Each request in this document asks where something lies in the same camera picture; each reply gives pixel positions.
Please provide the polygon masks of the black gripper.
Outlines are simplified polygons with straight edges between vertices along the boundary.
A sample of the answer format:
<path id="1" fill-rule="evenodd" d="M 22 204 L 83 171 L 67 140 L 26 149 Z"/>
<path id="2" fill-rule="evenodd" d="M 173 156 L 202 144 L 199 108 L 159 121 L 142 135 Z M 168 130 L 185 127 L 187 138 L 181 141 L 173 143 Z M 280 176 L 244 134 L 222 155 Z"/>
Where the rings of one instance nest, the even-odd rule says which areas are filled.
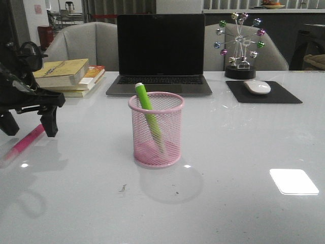
<path id="1" fill-rule="evenodd" d="M 38 115 L 48 137 L 58 132 L 57 107 L 62 107 L 62 93 L 41 88 L 33 75 L 43 65 L 44 54 L 33 42 L 25 42 L 16 49 L 11 42 L 1 43 L 1 130 L 8 136 L 19 131 L 16 120 L 8 110 L 39 106 Z"/>

